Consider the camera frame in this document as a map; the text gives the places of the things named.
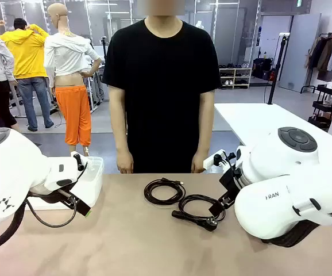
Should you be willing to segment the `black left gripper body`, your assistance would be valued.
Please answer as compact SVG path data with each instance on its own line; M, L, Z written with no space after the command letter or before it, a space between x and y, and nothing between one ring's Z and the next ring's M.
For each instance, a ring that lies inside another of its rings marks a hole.
M70 209L76 209L78 207L76 196L67 189L58 189L50 194L39 194L30 191L29 197L40 198L49 204L61 202Z

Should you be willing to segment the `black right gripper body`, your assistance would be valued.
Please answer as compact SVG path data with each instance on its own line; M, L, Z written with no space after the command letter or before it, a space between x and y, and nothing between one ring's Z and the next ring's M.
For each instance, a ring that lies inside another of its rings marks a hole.
M239 179L242 176L241 170L232 165L220 178L219 182L226 189L226 192L218 201L235 201L236 196L242 189Z

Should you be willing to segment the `person's left forearm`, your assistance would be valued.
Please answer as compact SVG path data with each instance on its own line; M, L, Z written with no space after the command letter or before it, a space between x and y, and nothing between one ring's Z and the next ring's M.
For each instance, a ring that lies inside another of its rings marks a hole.
M201 111L199 115L199 140L196 153L207 156L213 131L214 113Z

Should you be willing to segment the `person's right forearm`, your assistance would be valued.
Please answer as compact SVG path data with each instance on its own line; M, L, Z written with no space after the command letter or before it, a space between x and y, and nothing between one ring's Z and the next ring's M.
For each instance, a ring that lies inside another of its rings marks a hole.
M126 116L122 113L111 113L111 127L117 152L129 152L127 142Z

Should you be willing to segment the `person's right hand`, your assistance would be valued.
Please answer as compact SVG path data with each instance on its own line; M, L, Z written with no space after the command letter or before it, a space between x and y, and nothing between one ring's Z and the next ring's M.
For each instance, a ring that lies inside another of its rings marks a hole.
M133 157L128 150L117 152L117 168L121 174L132 174L133 164Z

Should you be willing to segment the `white table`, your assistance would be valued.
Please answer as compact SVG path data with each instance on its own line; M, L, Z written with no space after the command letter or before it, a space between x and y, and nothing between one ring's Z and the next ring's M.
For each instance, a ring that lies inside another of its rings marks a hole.
M216 103L215 108L243 144L254 144L279 127L297 127L312 135L318 143L332 145L331 134L277 104Z

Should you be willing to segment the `orange mannequin pants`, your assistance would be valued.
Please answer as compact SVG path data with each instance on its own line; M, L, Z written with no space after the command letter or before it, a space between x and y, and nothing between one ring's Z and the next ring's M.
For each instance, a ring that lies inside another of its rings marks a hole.
M65 142L88 147L91 144L91 112L86 87L57 87L55 93L66 121Z

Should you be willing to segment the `white shoe rack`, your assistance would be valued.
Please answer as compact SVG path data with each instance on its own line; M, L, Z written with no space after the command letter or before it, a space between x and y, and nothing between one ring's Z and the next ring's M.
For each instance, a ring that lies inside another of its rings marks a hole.
M252 74L251 68L220 68L222 89L248 89Z

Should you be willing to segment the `black bags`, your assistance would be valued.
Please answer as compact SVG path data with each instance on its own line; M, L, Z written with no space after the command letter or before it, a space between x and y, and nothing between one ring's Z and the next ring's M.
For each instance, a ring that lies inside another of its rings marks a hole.
M275 69L272 58L256 58L253 61L252 76L266 81L273 81Z

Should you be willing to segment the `person in black T-shirt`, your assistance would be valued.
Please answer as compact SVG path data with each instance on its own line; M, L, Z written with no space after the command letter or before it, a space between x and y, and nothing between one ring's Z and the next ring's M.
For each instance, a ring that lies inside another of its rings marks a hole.
M210 35L184 22L185 0L137 0L143 19L117 30L102 81L126 116L133 173L192 173L201 111L221 85Z

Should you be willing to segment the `black utility cart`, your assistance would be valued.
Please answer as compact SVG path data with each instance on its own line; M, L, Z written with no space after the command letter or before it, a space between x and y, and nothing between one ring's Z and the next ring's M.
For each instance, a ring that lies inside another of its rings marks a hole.
M327 88L327 85L318 85L315 91L318 92L318 97L312 103L314 111L308 118L308 122L328 131L332 122L332 88Z

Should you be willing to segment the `black light stand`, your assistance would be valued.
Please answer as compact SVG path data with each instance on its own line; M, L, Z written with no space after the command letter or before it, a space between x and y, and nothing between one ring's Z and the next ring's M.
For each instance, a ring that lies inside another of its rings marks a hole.
M275 92L278 73L279 73L279 70L280 70L280 67L281 67L281 60L282 60L284 48L285 48L285 45L286 45L286 42L287 42L289 36L290 36L290 32L286 32L286 33L281 32L281 33L279 33L279 37L281 37L280 51L279 51L278 60L277 60L276 67L275 67L275 74L274 74L274 77L273 77L271 90L270 90L270 93L269 93L269 98L268 98L268 102L267 102L268 105L271 105L272 101L273 101L273 95L274 95L274 92Z

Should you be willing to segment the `black clothes rack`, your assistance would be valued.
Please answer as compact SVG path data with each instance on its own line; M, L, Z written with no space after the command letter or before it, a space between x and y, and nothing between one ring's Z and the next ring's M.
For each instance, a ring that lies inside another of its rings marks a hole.
M318 42L308 68L308 75L306 80L306 85L301 88L301 93L304 91L312 90L314 91L318 85L327 84L332 81L332 71L318 71L317 64L324 49L326 40L332 38L332 32L321 33L318 37L321 40Z

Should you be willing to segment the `grey partition panel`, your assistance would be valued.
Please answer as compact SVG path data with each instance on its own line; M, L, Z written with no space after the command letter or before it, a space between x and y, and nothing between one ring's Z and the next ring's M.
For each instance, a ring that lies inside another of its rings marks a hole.
M300 92L306 85L308 68L307 55L318 37L321 14L295 15L292 23L288 47L281 70L279 86Z

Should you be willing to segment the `brown hanging coat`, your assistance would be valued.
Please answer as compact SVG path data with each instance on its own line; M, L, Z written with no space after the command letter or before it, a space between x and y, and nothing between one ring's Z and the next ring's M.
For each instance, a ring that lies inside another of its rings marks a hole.
M318 71L327 71L327 66L328 66L331 54L332 54L332 38L329 38L326 40L324 49L318 60L318 64L317 64Z

